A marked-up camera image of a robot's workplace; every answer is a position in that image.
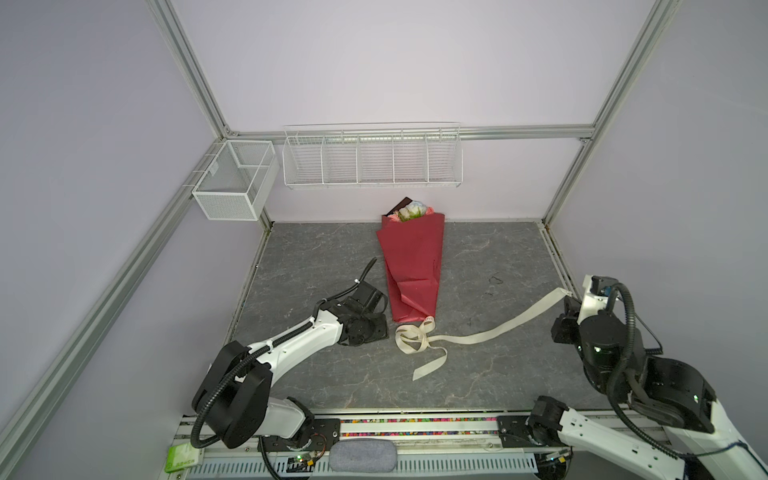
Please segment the cream ribbon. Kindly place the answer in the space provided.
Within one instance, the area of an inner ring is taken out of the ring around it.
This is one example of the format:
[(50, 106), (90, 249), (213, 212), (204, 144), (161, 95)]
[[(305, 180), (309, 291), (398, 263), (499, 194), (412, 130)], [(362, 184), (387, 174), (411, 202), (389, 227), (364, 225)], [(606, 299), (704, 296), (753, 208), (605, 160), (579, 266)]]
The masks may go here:
[(448, 350), (435, 342), (444, 342), (456, 345), (472, 346), (496, 339), (544, 314), (558, 302), (565, 299), (575, 299), (573, 291), (565, 288), (555, 288), (544, 297), (535, 302), (519, 315), (486, 331), (471, 335), (433, 335), (436, 329), (436, 320), (433, 316), (427, 316), (420, 324), (402, 324), (395, 330), (395, 344), (406, 355), (417, 355), (427, 350), (438, 350), (442, 353), (439, 358), (423, 364), (412, 373), (412, 380), (418, 381), (439, 369), (447, 362)]

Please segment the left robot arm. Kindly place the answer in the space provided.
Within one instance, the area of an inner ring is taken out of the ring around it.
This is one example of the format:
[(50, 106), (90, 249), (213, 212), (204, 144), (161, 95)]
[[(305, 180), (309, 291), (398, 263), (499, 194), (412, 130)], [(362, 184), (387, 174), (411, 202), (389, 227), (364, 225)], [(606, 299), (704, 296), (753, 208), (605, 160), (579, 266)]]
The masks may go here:
[(195, 393), (190, 433), (194, 448), (218, 442), (234, 449), (254, 436), (277, 437), (293, 448), (311, 442), (314, 414), (294, 398), (279, 399), (272, 387), (310, 356), (333, 345), (385, 340), (388, 297), (364, 280), (318, 301), (299, 324), (266, 340), (221, 348)]

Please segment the red wrapping paper sheet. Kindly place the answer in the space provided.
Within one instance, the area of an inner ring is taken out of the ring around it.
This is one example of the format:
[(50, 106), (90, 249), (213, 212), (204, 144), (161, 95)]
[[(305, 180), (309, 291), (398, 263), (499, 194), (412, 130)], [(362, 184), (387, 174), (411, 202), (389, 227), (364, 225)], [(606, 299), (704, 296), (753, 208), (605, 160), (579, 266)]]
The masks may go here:
[(397, 211), (415, 201), (403, 198), (381, 217), (376, 232), (385, 261), (392, 320), (421, 322), (437, 310), (445, 216), (429, 215), (401, 222)]

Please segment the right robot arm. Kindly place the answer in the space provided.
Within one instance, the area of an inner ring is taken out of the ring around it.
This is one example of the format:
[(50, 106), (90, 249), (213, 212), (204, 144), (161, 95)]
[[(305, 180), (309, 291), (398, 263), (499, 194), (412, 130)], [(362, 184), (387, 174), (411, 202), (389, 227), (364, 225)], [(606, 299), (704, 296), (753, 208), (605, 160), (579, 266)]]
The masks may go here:
[(578, 447), (645, 479), (764, 479), (767, 465), (729, 419), (714, 388), (691, 365), (645, 346), (645, 324), (619, 280), (588, 276), (583, 297), (555, 289), (533, 311), (564, 305), (554, 342), (576, 350), (588, 382), (605, 396), (619, 432), (550, 396), (526, 420), (539, 445)]

